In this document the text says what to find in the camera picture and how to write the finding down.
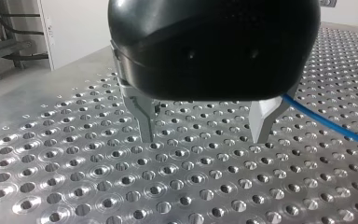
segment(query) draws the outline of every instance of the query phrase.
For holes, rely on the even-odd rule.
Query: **white wall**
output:
[[[322,7],[322,21],[358,26],[358,0],[337,0],[336,7]]]
[[[53,69],[109,46],[108,0],[39,0]]]

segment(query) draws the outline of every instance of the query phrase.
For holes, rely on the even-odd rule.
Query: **metal surface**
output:
[[[143,144],[111,57],[0,97],[0,223],[358,223],[358,143],[290,108],[256,145],[250,103],[162,102]],[[358,132],[358,33],[322,29],[296,98]]]

